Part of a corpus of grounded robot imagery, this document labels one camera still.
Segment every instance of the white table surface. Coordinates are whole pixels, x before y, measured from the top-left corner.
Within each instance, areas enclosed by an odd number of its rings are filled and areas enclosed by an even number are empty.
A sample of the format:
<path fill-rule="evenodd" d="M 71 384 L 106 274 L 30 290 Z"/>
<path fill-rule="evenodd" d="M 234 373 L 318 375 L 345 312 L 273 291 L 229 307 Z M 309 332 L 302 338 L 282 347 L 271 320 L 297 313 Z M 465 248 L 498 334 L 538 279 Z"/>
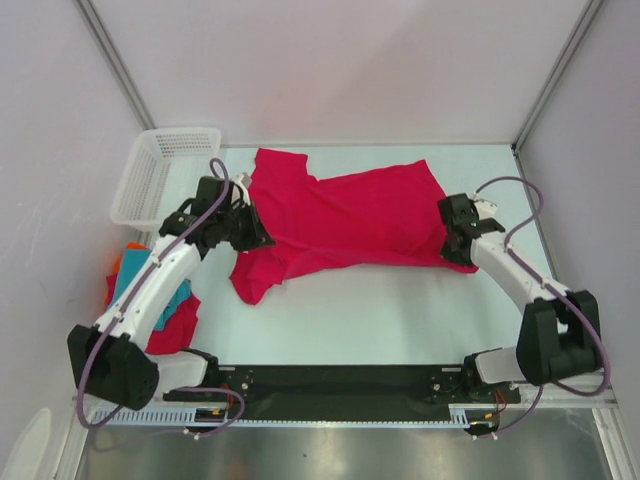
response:
<path fill-rule="evenodd" d="M 507 145 L 298 147 L 309 173 L 328 178 L 426 159 L 448 194 L 471 193 L 486 180 L 518 175 Z M 251 172 L 255 148 L 222 149 L 230 173 Z M 171 182 L 179 181 L 172 174 Z M 507 229 L 530 214 L 520 184 L 501 183 L 483 197 L 498 204 Z M 534 226 L 514 243 L 549 273 Z M 355 266 L 274 286 L 258 306 L 244 304 L 228 277 L 236 254 L 211 251 L 191 277 L 202 300 L 192 347 L 222 364 L 429 364 L 517 341 L 520 314 L 485 273 Z"/>

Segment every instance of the metal floor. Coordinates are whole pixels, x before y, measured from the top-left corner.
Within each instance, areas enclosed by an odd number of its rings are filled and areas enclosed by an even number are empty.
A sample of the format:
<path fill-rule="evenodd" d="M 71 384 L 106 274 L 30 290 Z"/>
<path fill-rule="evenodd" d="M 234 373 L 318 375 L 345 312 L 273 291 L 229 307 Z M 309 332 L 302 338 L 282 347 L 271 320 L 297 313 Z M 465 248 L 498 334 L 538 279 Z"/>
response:
<path fill-rule="evenodd" d="M 106 447 L 151 431 L 108 427 L 93 441 Z M 591 410 L 538 410 L 498 441 L 454 430 L 243 427 L 198 442 L 162 435 L 102 454 L 88 446 L 76 480 L 485 478 L 612 476 Z"/>

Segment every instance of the metal post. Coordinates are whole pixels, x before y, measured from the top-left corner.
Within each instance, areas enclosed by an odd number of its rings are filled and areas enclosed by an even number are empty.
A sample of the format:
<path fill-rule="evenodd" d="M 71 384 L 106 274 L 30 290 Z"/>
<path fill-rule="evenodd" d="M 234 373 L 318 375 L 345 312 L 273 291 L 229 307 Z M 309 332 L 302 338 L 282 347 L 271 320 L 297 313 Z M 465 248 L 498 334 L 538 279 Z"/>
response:
<path fill-rule="evenodd" d="M 78 11 L 84 18 L 91 36 L 98 44 L 98 48 L 113 72 L 113 75 L 122 89 L 122 93 L 127 98 L 129 106 L 133 110 L 138 123 L 144 130 L 152 130 L 156 128 L 155 122 L 147 109 L 147 106 L 138 91 L 135 83 L 131 79 L 127 68 L 116 49 L 113 40 L 109 36 L 100 15 L 91 0 L 74 0 L 78 7 Z"/>
<path fill-rule="evenodd" d="M 571 61 L 573 60 L 578 48 L 582 44 L 584 38 L 587 35 L 587 32 L 593 25 L 598 13 L 602 10 L 604 4 L 607 3 L 607 0 L 590 0 L 587 6 L 582 11 L 582 15 L 578 20 L 578 23 L 574 27 L 567 43 L 565 44 L 560 57 L 556 61 L 547 81 L 542 88 L 542 91 L 536 98 L 533 107 L 529 111 L 527 118 L 524 122 L 524 125 L 520 129 L 518 136 L 513 144 L 513 149 L 516 154 L 520 153 L 523 145 L 529 138 L 529 134 L 533 130 L 536 122 L 540 118 L 544 107 L 549 102 L 551 95 L 555 91 L 556 87 L 559 85 L 560 80 L 563 75 L 567 71 Z"/>

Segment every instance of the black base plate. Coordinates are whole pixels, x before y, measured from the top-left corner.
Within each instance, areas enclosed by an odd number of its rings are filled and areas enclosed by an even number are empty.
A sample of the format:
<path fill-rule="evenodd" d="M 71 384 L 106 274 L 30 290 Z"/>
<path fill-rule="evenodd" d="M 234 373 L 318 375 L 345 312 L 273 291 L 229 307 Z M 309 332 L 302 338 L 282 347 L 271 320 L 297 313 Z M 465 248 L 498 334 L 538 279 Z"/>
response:
<path fill-rule="evenodd" d="M 450 420 L 449 404 L 494 404 L 496 389 L 468 388 L 461 365 L 220 366 L 222 384 L 245 398 L 245 420 L 413 422 Z M 170 392 L 166 401 L 225 401 L 225 395 Z"/>

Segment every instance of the black motor joint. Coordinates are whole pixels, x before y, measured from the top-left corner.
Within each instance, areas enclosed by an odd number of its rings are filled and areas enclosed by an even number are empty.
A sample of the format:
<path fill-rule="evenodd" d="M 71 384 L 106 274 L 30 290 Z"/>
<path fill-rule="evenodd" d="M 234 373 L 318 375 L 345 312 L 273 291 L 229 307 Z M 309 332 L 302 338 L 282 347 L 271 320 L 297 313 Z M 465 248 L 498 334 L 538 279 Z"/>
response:
<path fill-rule="evenodd" d="M 440 220 L 447 230 L 447 237 L 440 256 L 462 267 L 474 267 L 471 260 L 471 243 L 485 233 L 504 232 L 504 227 L 494 218 L 480 220 L 475 203 L 466 194 L 450 195 L 438 201 Z"/>
<path fill-rule="evenodd" d="M 219 178 L 202 177 L 196 197 L 187 199 L 176 212 L 165 219 L 160 235 L 183 234 L 222 195 L 224 183 Z M 244 191 L 233 182 L 230 185 L 231 188 L 218 209 L 185 239 L 187 243 L 196 245 L 203 258 L 208 250 L 215 248 L 220 242 L 229 242 L 239 252 L 275 244 L 260 221 L 255 206 L 245 201 Z M 239 198 L 233 201 L 235 189 L 238 189 Z"/>

